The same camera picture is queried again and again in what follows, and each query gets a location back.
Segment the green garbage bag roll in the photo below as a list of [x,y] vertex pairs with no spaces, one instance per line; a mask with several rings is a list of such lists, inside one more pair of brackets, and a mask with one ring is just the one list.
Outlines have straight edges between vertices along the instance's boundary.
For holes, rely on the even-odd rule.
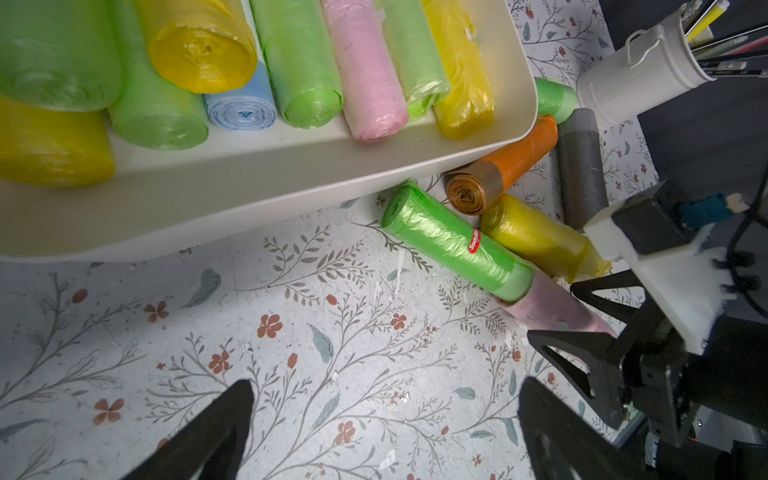
[[120,138],[154,150],[182,150],[208,138],[203,95],[179,88],[152,66],[133,0],[108,0],[123,64],[123,89],[109,107]]
[[410,121],[420,120],[451,91],[424,7],[421,0],[376,0],[376,8]]
[[551,115],[558,125],[569,119],[578,105],[576,90],[551,78],[536,78],[538,115]]
[[104,0],[0,0],[0,94],[48,110],[93,111],[120,94]]
[[250,0],[264,61],[283,118],[315,128],[341,112],[344,100],[318,0]]
[[414,184],[397,190],[382,227],[504,301],[521,299],[533,283],[534,266],[481,235]]

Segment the leaf pattern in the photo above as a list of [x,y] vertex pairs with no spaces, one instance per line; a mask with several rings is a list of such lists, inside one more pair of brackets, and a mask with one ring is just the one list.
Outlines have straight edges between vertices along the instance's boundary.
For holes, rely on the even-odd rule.
[[[508,5],[536,76],[574,86],[612,52],[597,0]],[[636,118],[601,140],[610,202],[657,182]],[[561,219],[555,161],[509,193]],[[447,204],[441,174],[418,183]],[[91,463],[120,478],[243,378],[244,478],[531,478],[517,418],[526,376],[614,438],[488,293],[381,228],[392,195],[129,265],[0,263],[0,313],[19,319],[0,360],[3,472],[80,478]]]
[[518,373],[512,370],[509,376],[509,395],[514,395],[518,391]]
[[181,308],[190,308],[205,303],[218,290],[220,285],[221,275],[214,272],[211,268],[206,268],[203,270],[203,274],[200,275],[200,287],[195,290],[190,301],[186,302]]
[[7,442],[9,438],[19,433],[21,430],[26,429],[27,427],[29,427],[30,425],[34,425],[35,423],[40,423],[44,421],[45,421],[44,419],[34,419],[34,420],[27,420],[25,422],[14,423],[13,425],[2,427],[0,428],[0,441]]
[[454,392],[456,392],[456,394],[460,399],[464,399],[464,400],[475,399],[475,389],[473,389],[472,387],[468,387],[468,386],[462,387],[460,389],[454,390]]
[[317,351],[320,352],[320,358],[323,359],[323,363],[330,362],[333,357],[333,343],[331,339],[314,326],[310,325],[310,328],[312,329],[312,341]]
[[512,423],[512,419],[502,419],[502,423],[507,430],[507,438],[514,443],[518,444],[518,430],[515,428],[515,424]]
[[477,430],[470,435],[473,439],[487,439],[488,437],[495,437],[496,435],[490,433],[488,430]]
[[335,397],[326,403],[326,405],[323,407],[323,410],[317,416],[317,420],[315,420],[315,422],[312,424],[312,430],[321,426],[331,416],[331,414],[336,411],[336,407],[339,406],[340,397],[341,392],[337,393]]

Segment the orange garbage bag roll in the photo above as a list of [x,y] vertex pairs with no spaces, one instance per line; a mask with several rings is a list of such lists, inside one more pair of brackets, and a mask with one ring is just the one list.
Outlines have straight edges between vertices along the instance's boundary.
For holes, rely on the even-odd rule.
[[448,172],[451,205],[465,215],[482,214],[557,144],[557,121],[551,115],[540,117],[522,140]]

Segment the marker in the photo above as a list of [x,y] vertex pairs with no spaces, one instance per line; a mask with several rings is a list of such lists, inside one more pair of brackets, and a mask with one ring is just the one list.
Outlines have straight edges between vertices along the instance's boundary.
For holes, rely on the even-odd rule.
[[715,5],[717,5],[719,0],[709,0],[708,3],[705,4],[704,8],[702,8],[699,13],[694,17],[694,19],[691,21],[690,25],[688,25],[685,28],[685,38],[688,38],[688,35],[701,24],[701,22],[704,20],[704,18],[709,15],[709,13],[712,11],[713,8],[715,8]]
[[728,0],[717,0],[714,7],[701,19],[689,34],[685,35],[686,40],[691,41],[696,38],[706,27],[712,25],[725,11],[730,7]]

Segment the pink garbage bag roll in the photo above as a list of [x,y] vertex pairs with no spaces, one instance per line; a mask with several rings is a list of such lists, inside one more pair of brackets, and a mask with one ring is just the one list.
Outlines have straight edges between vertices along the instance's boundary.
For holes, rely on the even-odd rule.
[[322,0],[344,93],[344,117],[359,141],[408,124],[408,105],[373,0]]
[[605,320],[541,270],[536,270],[533,284],[524,297],[515,303],[499,302],[518,323],[532,330],[608,333],[616,337]]

